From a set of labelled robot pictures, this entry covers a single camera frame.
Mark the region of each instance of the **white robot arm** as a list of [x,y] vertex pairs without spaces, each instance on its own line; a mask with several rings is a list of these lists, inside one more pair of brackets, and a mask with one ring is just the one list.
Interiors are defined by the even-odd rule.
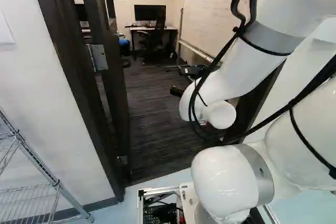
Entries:
[[[246,94],[264,80],[325,18],[336,14],[335,3],[259,0],[257,20],[246,30],[246,41],[237,38],[220,69],[202,85],[195,100],[197,119],[218,129],[231,126],[235,109],[224,100]],[[186,121],[194,89],[192,83],[180,101],[180,115]],[[199,201],[218,223],[241,223],[250,208],[302,189],[336,189],[331,170],[308,148],[336,166],[335,90],[336,78],[302,100],[291,114],[279,117],[262,141],[209,148],[194,158],[192,177]],[[293,113],[308,145],[293,127]]]
[[[291,54],[325,19],[336,14],[335,0],[258,0],[257,20],[244,37],[254,45],[281,54]],[[224,56],[220,69],[210,74],[195,100],[199,121],[226,129],[235,120],[235,109],[224,100],[242,96],[255,88],[287,56],[274,56],[237,38]],[[180,101],[180,116],[189,121],[188,107],[195,89],[192,83]]]

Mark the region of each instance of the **wire shelving unit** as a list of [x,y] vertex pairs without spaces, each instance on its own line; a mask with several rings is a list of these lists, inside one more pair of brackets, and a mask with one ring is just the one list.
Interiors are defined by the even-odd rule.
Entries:
[[19,129],[13,127],[0,109],[0,178],[17,150],[25,154],[31,163],[43,174],[47,182],[0,189],[1,224],[52,224],[60,195],[78,210],[79,215],[55,222],[66,222],[81,217],[88,219],[91,223],[94,222],[94,217],[83,209],[62,182],[29,146]]

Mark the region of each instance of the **black office chair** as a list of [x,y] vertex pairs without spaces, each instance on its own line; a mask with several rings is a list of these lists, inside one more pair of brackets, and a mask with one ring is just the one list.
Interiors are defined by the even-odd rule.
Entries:
[[139,42],[143,49],[142,58],[144,65],[147,62],[159,63],[164,55],[162,38],[164,34],[165,20],[165,12],[159,13],[154,30],[150,32],[138,31],[140,37],[145,39]]

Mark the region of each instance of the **computer monitor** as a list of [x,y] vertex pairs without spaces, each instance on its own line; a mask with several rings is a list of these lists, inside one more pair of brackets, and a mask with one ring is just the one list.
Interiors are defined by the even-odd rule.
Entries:
[[157,14],[166,10],[165,5],[134,5],[135,20],[156,20]]
[[84,4],[75,4],[75,7],[79,21],[88,21],[88,14],[85,10]]

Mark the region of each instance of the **dark door frame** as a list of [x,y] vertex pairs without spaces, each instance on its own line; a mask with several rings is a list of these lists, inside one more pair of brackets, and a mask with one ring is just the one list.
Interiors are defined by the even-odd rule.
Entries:
[[112,144],[117,140],[113,139],[108,129],[74,0],[38,0],[38,2],[107,179],[118,201],[123,201],[125,190],[121,164]]
[[100,70],[99,73],[117,136],[118,156],[124,165],[125,175],[130,176],[130,112],[117,35],[114,2],[113,0],[106,1],[109,16],[112,18],[108,18],[105,0],[84,0],[84,5],[88,13],[92,41],[94,44],[104,47],[108,69]]

